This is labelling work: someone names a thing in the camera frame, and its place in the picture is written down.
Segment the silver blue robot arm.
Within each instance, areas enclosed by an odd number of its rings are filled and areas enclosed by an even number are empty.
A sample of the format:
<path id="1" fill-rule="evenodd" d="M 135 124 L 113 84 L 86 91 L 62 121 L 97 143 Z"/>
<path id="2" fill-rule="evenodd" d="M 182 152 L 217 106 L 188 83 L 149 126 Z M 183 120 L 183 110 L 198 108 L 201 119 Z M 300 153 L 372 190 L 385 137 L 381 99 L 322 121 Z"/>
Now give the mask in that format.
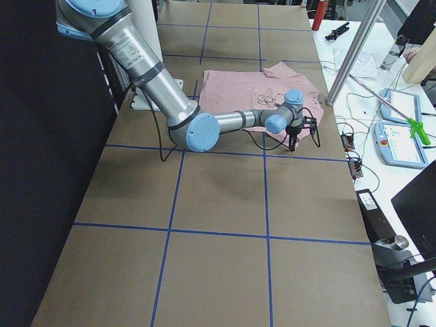
<path id="1" fill-rule="evenodd" d="M 285 132 L 294 151 L 298 134 L 308 129 L 319 139 L 317 119 L 303 114 L 303 96 L 288 91 L 276 110 L 248 110 L 224 114 L 205 113 L 190 100 L 134 25 L 126 1 L 57 1 L 59 33 L 94 41 L 108 49 L 135 87 L 148 95 L 166 117 L 168 135 L 180 147 L 195 152 L 211 150 L 221 134 L 264 127 L 272 134 Z"/>

